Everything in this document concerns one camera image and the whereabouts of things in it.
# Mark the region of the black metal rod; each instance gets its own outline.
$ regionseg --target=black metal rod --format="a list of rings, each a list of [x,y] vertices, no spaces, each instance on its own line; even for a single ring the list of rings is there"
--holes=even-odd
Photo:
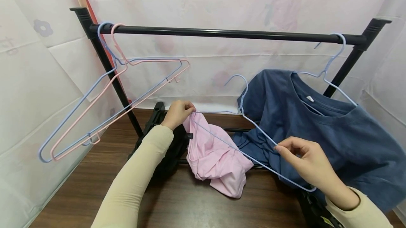
[[[113,25],[104,25],[101,33],[110,34]],[[91,25],[90,31],[97,33],[99,25]],[[272,31],[240,31],[240,30],[213,30],[192,28],[166,28],[166,27],[142,27],[142,26],[119,26],[115,33],[126,34],[153,34],[173,36],[198,36],[217,38],[248,38],[248,39],[275,39],[278,41],[308,41],[342,44],[337,35],[313,34],[313,33],[290,33]],[[343,34],[347,44],[363,45],[366,39],[362,35]]]
[[[340,70],[337,72],[336,76],[334,76],[334,79],[331,81],[332,84],[339,86],[342,83],[342,81],[344,81],[345,77],[348,75],[352,67],[361,57],[363,52],[365,52],[368,49],[368,47],[372,44],[376,36],[382,30],[382,28],[386,24],[389,24],[391,22],[392,21],[390,20],[384,19],[372,19],[371,22],[369,22],[368,26],[362,33],[362,36],[366,38],[366,43],[363,45],[353,47],[352,52],[350,53],[350,55],[348,55],[347,59],[341,66]],[[328,86],[323,95],[331,97],[335,91],[336,88]]]
[[[226,132],[248,132],[251,129],[223,128]]]
[[[89,30],[89,27],[91,25],[93,25],[93,21],[90,17],[90,14],[89,14],[89,11],[87,10],[87,8],[85,8],[85,7],[84,8],[72,8],[70,10],[74,11],[76,13],[76,15],[79,19],[79,22],[83,27],[83,30],[85,31],[88,39],[90,39],[106,72],[111,71],[113,69],[113,67],[110,64],[109,57],[107,57],[107,54],[104,51],[102,43],[100,42],[99,38],[97,37],[97,34],[91,32]],[[116,75],[116,73],[113,71],[112,73],[109,74],[109,78],[112,79],[115,75]],[[121,86],[121,84],[117,78],[113,81],[112,85],[118,95],[118,98],[120,99],[121,103],[123,104],[123,107],[127,107],[129,105],[128,99],[125,95],[123,87]],[[127,114],[128,114],[129,120],[131,121],[131,124],[133,125],[135,131],[137,132],[138,137],[142,137],[144,134],[142,132],[142,129],[141,129],[134,113],[132,111],[130,111]]]

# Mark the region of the t-shirt sleeve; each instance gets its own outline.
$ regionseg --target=t-shirt sleeve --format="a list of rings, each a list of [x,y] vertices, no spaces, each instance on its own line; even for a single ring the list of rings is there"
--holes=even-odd
[[[360,204],[353,210],[344,211],[326,198],[327,209],[345,228],[393,228],[378,207],[361,191],[352,188],[360,198]]]
[[[173,132],[155,126],[123,166],[101,203],[92,228],[133,228],[137,226],[142,196],[157,165],[173,140]]]

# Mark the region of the pink wire hanger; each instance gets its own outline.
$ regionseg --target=pink wire hanger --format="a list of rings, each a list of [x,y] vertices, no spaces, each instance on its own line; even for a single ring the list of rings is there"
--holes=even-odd
[[[123,57],[123,59],[125,60],[125,68],[124,70],[120,71],[119,73],[117,73],[109,82],[109,84],[107,84],[106,87],[104,87],[103,91],[97,95],[97,97],[91,102],[91,104],[89,105],[88,108],[86,108],[86,110],[77,118],[77,120],[67,129],[67,131],[62,134],[61,138],[59,138],[59,140],[53,145],[53,147],[51,148],[50,154],[51,154],[51,158],[53,159],[53,161],[59,161],[60,159],[64,158],[67,154],[71,153],[72,151],[74,151],[75,149],[77,149],[79,146],[83,145],[84,143],[88,142],[89,140],[91,140],[94,136],[97,137],[97,141],[93,142],[92,144],[95,145],[97,143],[100,142],[100,135],[99,133],[101,131],[103,131],[104,129],[106,129],[107,127],[109,127],[111,124],[113,124],[114,122],[116,122],[118,119],[120,119],[121,117],[123,117],[124,115],[126,115],[127,113],[129,113],[130,111],[132,111],[136,106],[138,106],[140,103],[144,102],[144,100],[146,100],[147,98],[149,98],[151,95],[153,95],[155,92],[157,92],[159,89],[161,89],[162,87],[164,87],[166,84],[170,83],[172,80],[175,80],[176,82],[179,82],[179,80],[176,79],[177,76],[179,76],[181,73],[183,73],[185,70],[187,70],[187,68],[190,67],[190,63],[188,60],[186,59],[158,59],[158,60],[139,60],[135,63],[133,62],[129,62],[129,60],[126,58],[126,56],[124,55],[123,51],[121,50],[120,46],[118,45],[117,41],[114,38],[114,31],[118,26],[121,26],[123,24],[119,23],[119,24],[115,24],[112,29],[111,29],[111,35],[115,44],[116,49],[118,50],[118,52],[121,54],[121,56]],[[119,75],[121,75],[123,72],[125,72],[128,69],[128,64],[130,65],[137,65],[139,63],[142,62],[187,62],[187,67],[185,67],[184,69],[182,69],[179,73],[177,73],[175,76],[173,76],[172,78],[168,79],[166,78],[166,82],[164,84],[162,84],[160,87],[158,87],[156,90],[154,90],[152,93],[150,93],[149,95],[147,95],[147,97],[144,97],[144,99],[142,99],[140,102],[136,103],[135,105],[133,105],[133,107],[131,107],[131,109],[127,110],[125,113],[121,114],[120,116],[118,116],[116,119],[114,119],[113,121],[111,121],[110,123],[108,123],[106,126],[102,127],[101,129],[99,129],[97,132],[90,134],[88,133],[88,137],[83,140],[80,143],[76,143],[74,145],[72,145],[72,147],[65,149],[65,151],[62,151],[61,153],[59,153],[57,156],[55,156],[54,151],[56,149],[56,147],[60,144],[60,142],[62,141],[62,139],[70,132],[70,130],[72,130],[72,128],[78,123],[78,121],[80,121],[80,119],[88,112],[88,110],[94,105],[95,102],[97,102],[97,100],[104,94],[104,92],[106,91],[106,89],[112,84],[112,82],[114,81],[114,79],[116,79]]]

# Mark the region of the pink fabric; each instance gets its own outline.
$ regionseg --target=pink fabric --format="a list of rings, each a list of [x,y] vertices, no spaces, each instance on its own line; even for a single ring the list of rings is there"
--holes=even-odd
[[[220,193],[240,198],[246,183],[245,173],[254,165],[253,162],[193,121],[235,148],[237,146],[221,127],[209,124],[201,113],[192,113],[183,126],[186,132],[193,134],[186,159],[195,178],[211,179],[210,186]]]

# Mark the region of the white backdrop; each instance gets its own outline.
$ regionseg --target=white backdrop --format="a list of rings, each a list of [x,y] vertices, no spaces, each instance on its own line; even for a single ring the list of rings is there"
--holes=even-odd
[[[89,150],[82,147],[58,163],[43,164],[37,157],[40,145],[82,97],[83,89],[74,81],[83,81],[83,76],[75,74],[75,68],[88,65],[94,75],[103,73],[75,14],[69,11],[74,6],[77,0],[0,0],[0,227],[27,225]],[[77,140],[120,108],[111,91],[62,145]],[[86,100],[75,115],[88,105]],[[43,152],[46,159],[49,151]]]
[[[99,22],[110,21],[138,26],[189,27],[235,30],[292,31],[310,33],[361,34],[377,15],[384,0],[89,0]],[[192,99],[200,110],[235,107],[244,85],[232,81],[233,74],[251,79],[264,68],[284,68],[319,72],[339,45],[259,41],[253,39],[202,38],[117,34],[128,57],[170,55],[189,58],[192,66],[178,84],[157,92],[141,107],[177,97]],[[348,46],[332,65],[334,76],[350,53]],[[160,80],[167,64],[132,67],[121,78],[133,99]],[[317,90],[319,79],[309,78]]]
[[[379,35],[342,87],[406,146],[405,0],[89,0],[98,22],[235,30],[360,34],[379,15],[394,22]],[[37,149],[75,102],[103,73],[96,54],[69,7],[77,0],[0,0],[0,212],[1,227],[22,227],[45,205],[87,148],[55,164],[42,164]],[[117,35],[128,57],[187,57],[191,67],[141,107],[190,99],[200,110],[235,107],[244,85],[263,68],[320,71],[338,45],[249,39]],[[351,46],[331,67],[332,78]],[[121,78],[129,98],[145,92],[176,67],[140,64]],[[320,79],[306,79],[319,91]],[[88,101],[100,91],[97,89]],[[64,144],[77,139],[120,108],[107,94]],[[398,214],[406,212],[406,203]]]

